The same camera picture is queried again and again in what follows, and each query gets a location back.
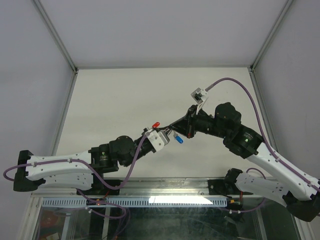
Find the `key with red tag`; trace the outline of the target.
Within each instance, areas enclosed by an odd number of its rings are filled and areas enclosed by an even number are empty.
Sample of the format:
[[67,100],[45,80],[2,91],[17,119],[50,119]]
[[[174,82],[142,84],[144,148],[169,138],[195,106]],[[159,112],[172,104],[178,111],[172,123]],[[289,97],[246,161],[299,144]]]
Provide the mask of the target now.
[[160,126],[160,123],[157,121],[152,125],[152,128],[158,128]]

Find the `metal keyring with clips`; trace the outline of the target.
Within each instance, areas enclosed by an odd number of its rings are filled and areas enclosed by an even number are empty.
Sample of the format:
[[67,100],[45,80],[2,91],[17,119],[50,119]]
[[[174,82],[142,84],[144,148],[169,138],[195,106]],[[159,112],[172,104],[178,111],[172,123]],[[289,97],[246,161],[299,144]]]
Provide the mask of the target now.
[[175,127],[172,126],[168,126],[164,132],[166,133],[167,136],[169,135],[173,135],[173,137],[175,138],[176,136],[178,136],[177,130]]

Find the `key with blue tag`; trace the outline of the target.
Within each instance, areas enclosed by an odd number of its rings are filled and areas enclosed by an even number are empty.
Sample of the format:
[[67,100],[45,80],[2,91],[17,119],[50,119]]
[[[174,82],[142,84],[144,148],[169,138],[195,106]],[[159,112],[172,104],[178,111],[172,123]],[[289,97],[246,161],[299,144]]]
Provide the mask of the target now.
[[176,132],[173,133],[173,137],[180,144],[184,142],[183,139]]

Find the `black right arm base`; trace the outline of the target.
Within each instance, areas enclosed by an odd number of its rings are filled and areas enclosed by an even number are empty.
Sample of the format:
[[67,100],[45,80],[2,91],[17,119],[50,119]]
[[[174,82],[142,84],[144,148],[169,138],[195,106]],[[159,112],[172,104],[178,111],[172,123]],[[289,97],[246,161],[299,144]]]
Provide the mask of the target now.
[[243,173],[242,170],[231,168],[223,178],[207,180],[209,195],[222,195],[231,198],[231,195],[240,196],[241,190],[236,187],[236,178]]

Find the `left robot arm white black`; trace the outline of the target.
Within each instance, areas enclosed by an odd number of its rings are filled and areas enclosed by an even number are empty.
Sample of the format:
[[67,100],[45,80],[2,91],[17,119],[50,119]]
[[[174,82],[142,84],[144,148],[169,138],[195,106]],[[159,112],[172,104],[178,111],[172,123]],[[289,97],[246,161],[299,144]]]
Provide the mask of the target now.
[[109,143],[89,150],[62,156],[36,156],[29,150],[19,152],[13,178],[15,192],[33,192],[39,187],[73,188],[100,194],[104,188],[118,190],[103,181],[103,175],[128,167],[130,176],[138,159],[161,151],[169,142],[169,128],[145,128],[141,137],[133,140],[122,135]]

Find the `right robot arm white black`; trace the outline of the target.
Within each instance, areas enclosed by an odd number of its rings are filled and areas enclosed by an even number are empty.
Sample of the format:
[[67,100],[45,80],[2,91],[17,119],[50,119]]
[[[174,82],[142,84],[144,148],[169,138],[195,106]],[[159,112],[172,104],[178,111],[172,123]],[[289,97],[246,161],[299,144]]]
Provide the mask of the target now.
[[170,124],[169,128],[188,139],[198,132],[221,138],[231,153],[254,163],[276,179],[254,179],[248,173],[231,168],[223,182],[226,192],[260,195],[284,206],[296,218],[311,222],[320,213],[319,179],[281,156],[262,135],[244,126],[241,117],[229,102],[219,104],[214,115],[192,105],[186,115]]

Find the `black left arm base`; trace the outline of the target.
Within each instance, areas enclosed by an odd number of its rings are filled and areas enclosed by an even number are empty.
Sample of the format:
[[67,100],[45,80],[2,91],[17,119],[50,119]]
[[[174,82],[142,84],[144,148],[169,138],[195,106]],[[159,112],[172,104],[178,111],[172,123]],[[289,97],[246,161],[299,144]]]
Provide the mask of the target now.
[[[105,182],[112,186],[117,187],[119,186],[122,181],[120,179],[104,179]],[[105,186],[96,176],[93,177],[93,184],[89,190],[81,190],[81,192],[86,196],[102,196],[104,197],[106,194],[107,196],[118,196],[120,194],[119,189],[110,189]]]

